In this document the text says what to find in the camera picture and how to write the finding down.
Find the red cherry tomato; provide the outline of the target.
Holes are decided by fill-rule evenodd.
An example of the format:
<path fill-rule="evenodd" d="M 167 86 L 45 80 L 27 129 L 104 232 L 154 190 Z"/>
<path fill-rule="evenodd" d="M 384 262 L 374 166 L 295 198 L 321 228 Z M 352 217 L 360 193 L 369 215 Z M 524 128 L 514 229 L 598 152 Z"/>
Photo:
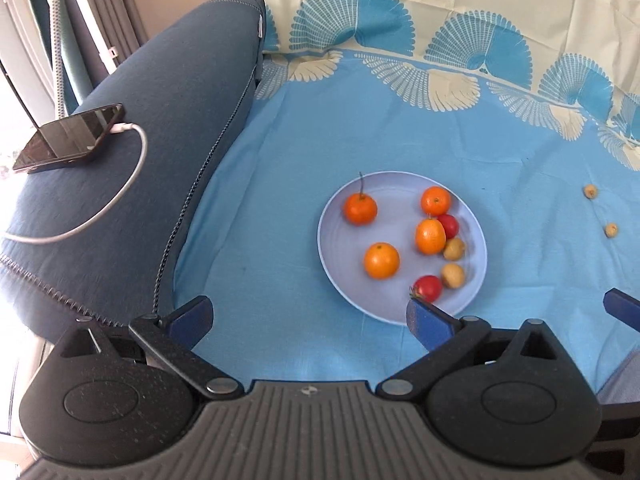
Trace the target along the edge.
<path fill-rule="evenodd" d="M 437 220 L 442 225 L 445 231 L 446 239 L 451 240 L 459 234 L 460 226 L 459 222 L 451 214 L 441 214 L 437 217 Z"/>
<path fill-rule="evenodd" d="M 410 287 L 409 295 L 413 299 L 434 304 L 442 296 L 442 280 L 432 274 L 422 275 Z"/>

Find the grey curtain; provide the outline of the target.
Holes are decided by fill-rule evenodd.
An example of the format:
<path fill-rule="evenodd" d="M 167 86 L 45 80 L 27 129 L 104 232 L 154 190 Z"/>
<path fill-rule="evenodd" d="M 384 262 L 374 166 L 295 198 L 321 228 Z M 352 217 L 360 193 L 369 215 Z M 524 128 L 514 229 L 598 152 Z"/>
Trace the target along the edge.
<path fill-rule="evenodd" d="M 49 0 L 28 0 L 38 34 L 51 63 Z M 126 61 L 149 36 L 134 0 L 62 0 L 62 57 L 66 114 L 107 75 Z"/>

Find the light blue plate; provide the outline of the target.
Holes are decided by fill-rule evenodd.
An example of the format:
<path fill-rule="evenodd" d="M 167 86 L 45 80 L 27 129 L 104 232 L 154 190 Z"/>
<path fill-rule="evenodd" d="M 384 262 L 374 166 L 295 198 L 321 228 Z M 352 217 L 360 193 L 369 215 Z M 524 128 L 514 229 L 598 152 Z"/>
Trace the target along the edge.
<path fill-rule="evenodd" d="M 375 172 L 364 177 L 363 185 L 357 179 L 343 185 L 322 211 L 317 244 L 326 276 L 352 306 L 371 318 L 404 325 L 410 287 L 423 275 L 439 274 L 446 263 L 442 256 L 421 254 L 414 241 L 416 227 L 426 218 L 421 195 L 437 185 L 437 181 L 411 172 Z M 378 215 L 366 226 L 354 226 L 345 219 L 343 204 L 361 187 L 376 201 Z M 459 262 L 465 283 L 458 289 L 445 289 L 436 306 L 456 316 L 469 307 L 484 283 L 487 246 L 475 214 L 457 194 L 451 195 L 449 213 L 458 220 L 459 237 L 465 244 Z M 364 255 L 376 242 L 390 244 L 399 252 L 399 269 L 384 280 L 371 278 L 364 268 Z"/>

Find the tan longan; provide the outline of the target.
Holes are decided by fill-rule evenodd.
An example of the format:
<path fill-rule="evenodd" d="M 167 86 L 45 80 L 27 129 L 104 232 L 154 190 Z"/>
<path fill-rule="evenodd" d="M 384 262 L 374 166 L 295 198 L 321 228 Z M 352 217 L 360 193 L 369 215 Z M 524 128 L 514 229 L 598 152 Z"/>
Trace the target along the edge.
<path fill-rule="evenodd" d="M 450 238 L 446 241 L 446 245 L 442 250 L 442 256 L 447 261 L 458 261 L 463 258 L 466 251 L 466 245 L 459 237 Z"/>
<path fill-rule="evenodd" d="M 616 237 L 616 235 L 618 234 L 618 226 L 616 223 L 608 223 L 605 227 L 604 227 L 604 232 L 605 232 L 605 236 L 608 238 L 613 238 Z"/>
<path fill-rule="evenodd" d="M 587 184 L 582 192 L 584 192 L 584 195 L 588 198 L 588 200 L 594 200 L 598 196 L 598 189 L 593 184 Z"/>
<path fill-rule="evenodd" d="M 466 282 L 465 270 L 457 263 L 446 263 L 440 270 L 442 284 L 450 289 L 458 289 Z"/>

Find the black smartphone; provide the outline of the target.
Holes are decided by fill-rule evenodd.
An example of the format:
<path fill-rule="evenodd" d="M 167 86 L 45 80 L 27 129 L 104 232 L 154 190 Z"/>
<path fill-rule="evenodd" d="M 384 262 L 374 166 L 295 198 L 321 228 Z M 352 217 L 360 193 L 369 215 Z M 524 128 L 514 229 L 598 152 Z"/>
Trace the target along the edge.
<path fill-rule="evenodd" d="M 32 135 L 12 170 L 33 174 L 88 162 L 124 115 L 124 106 L 116 103 L 48 122 Z"/>

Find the blue patterned sofa cover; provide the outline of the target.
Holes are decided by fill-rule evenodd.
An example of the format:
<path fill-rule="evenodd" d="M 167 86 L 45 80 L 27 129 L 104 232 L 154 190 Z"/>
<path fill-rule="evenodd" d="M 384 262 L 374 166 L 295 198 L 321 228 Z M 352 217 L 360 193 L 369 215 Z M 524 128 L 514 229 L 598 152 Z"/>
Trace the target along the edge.
<path fill-rule="evenodd" d="M 380 382 L 420 359 L 405 327 L 334 288 L 317 249 L 341 186 L 405 171 L 484 231 L 466 312 L 541 318 L 602 388 L 639 345 L 602 306 L 639 291 L 639 0 L 265 3 L 264 78 L 174 277 L 178 302 L 214 304 L 198 355 L 240 382 Z"/>

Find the orange kumquat with stem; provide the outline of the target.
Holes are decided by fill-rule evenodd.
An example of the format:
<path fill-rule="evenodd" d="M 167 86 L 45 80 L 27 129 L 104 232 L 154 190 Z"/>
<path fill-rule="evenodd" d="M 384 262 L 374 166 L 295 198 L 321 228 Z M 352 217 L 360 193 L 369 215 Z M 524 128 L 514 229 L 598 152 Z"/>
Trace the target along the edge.
<path fill-rule="evenodd" d="M 366 226 L 378 215 L 378 203 L 364 192 L 364 177 L 359 174 L 358 192 L 349 195 L 343 204 L 344 218 L 354 226 Z"/>

